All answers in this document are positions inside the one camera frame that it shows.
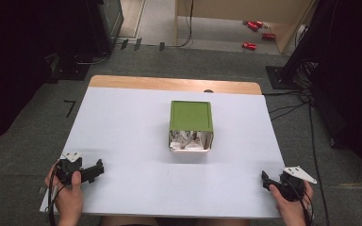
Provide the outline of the dark curtain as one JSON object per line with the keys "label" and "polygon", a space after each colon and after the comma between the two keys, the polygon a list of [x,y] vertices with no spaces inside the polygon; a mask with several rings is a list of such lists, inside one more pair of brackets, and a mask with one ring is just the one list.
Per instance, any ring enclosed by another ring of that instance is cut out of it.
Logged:
{"label": "dark curtain", "polygon": [[362,0],[319,0],[290,60],[316,64],[309,81],[331,142],[362,158]]}
{"label": "dark curtain", "polygon": [[59,40],[73,8],[71,0],[0,0],[0,137],[42,84],[85,76],[70,74]]}

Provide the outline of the pile of paper scraps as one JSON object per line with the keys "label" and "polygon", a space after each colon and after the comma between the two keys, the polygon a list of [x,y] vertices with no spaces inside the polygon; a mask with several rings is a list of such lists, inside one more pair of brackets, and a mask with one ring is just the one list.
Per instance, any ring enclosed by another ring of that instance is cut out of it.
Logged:
{"label": "pile of paper scraps", "polygon": [[206,131],[171,131],[169,146],[175,152],[207,152],[213,134]]}

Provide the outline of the person's left hand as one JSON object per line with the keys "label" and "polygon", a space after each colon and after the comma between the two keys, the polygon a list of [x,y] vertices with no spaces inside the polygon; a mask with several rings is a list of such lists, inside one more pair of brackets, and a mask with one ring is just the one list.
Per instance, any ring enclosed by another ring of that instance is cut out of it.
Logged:
{"label": "person's left hand", "polygon": [[62,188],[57,194],[55,206],[59,212],[59,218],[81,218],[84,200],[81,189],[81,173],[76,171],[73,173],[72,185],[70,187],[64,186],[53,173],[55,166],[52,166],[47,176],[45,177],[45,184],[50,185],[51,176],[54,176],[53,183]]}

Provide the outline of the green box with cream inside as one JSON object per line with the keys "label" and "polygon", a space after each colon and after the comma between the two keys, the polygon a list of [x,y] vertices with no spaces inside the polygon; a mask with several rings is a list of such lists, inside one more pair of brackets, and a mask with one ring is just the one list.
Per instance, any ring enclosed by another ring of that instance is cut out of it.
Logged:
{"label": "green box with cream inside", "polygon": [[172,101],[169,141],[171,131],[206,131],[213,134],[211,103],[196,101]]}

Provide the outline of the black stand base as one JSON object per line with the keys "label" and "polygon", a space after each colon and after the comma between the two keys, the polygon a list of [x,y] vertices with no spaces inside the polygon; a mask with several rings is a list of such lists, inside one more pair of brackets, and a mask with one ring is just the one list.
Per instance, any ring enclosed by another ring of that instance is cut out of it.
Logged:
{"label": "black stand base", "polygon": [[267,66],[266,72],[273,89],[298,89],[293,75],[284,67]]}

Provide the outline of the black cabinet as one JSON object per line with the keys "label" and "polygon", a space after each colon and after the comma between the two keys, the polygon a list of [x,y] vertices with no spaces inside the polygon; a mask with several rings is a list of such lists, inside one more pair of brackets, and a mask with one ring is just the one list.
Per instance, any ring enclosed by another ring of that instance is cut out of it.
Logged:
{"label": "black cabinet", "polygon": [[110,54],[123,25],[120,0],[85,0],[91,28],[94,52]]}

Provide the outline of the black tape corner mark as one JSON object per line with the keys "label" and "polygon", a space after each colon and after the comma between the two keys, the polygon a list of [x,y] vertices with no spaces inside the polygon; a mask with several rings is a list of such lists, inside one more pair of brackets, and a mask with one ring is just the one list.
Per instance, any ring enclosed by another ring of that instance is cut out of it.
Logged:
{"label": "black tape corner mark", "polygon": [[63,102],[66,103],[66,104],[70,104],[70,105],[71,105],[70,108],[69,108],[69,110],[68,110],[68,112],[67,112],[67,114],[66,114],[66,118],[69,118],[70,115],[71,115],[72,112],[73,112],[74,106],[75,106],[75,104],[76,104],[76,100],[63,100]]}

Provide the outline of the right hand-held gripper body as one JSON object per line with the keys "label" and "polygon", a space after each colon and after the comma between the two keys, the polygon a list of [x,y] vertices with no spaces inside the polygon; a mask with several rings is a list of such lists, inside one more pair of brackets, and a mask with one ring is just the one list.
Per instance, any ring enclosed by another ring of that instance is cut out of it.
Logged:
{"label": "right hand-held gripper body", "polygon": [[283,197],[290,202],[296,202],[304,197],[304,182],[316,184],[318,181],[300,166],[296,166],[283,168],[280,182],[284,187],[282,191]]}

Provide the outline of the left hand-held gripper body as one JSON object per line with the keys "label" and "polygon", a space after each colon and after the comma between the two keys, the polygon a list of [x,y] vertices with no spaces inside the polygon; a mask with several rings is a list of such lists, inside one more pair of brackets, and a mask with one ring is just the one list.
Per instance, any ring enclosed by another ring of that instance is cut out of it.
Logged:
{"label": "left hand-held gripper body", "polygon": [[82,168],[82,153],[64,153],[58,161],[56,176],[62,184],[70,186],[75,171],[81,173],[82,183],[88,181],[87,172]]}

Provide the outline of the black floor plate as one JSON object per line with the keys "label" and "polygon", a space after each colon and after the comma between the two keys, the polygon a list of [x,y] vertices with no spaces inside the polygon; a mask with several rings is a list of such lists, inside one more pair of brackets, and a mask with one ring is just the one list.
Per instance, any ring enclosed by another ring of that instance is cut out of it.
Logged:
{"label": "black floor plate", "polygon": [[53,71],[47,83],[56,84],[59,80],[84,81],[89,70],[89,65],[64,64],[62,61],[54,64]]}

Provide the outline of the wooden table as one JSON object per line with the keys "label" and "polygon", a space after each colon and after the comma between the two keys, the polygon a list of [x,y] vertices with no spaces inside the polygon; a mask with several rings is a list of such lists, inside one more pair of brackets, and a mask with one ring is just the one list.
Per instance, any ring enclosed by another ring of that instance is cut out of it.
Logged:
{"label": "wooden table", "polygon": [[90,87],[121,89],[159,89],[178,91],[205,91],[231,94],[261,95],[262,90],[255,82],[234,82],[196,79],[175,79],[161,77],[95,75]]}

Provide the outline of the light wooden cabinet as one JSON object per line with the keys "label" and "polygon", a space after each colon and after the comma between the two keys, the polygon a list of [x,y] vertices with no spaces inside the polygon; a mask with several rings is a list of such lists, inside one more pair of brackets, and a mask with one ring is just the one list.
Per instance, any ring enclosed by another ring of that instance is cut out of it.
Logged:
{"label": "light wooden cabinet", "polygon": [[178,17],[248,20],[270,24],[280,53],[287,50],[301,24],[308,20],[317,0],[174,0],[175,38]]}

